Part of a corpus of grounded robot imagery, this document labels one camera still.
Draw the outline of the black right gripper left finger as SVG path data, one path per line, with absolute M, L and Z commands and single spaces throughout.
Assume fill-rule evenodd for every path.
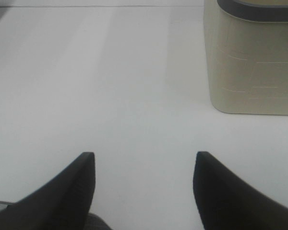
M 44 186 L 0 211 L 0 230 L 82 230 L 95 190 L 95 155 L 84 152 Z

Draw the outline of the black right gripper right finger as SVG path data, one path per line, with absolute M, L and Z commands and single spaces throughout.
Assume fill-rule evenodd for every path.
M 212 154 L 196 154 L 193 193 L 206 230 L 288 230 L 288 208 L 240 179 Z

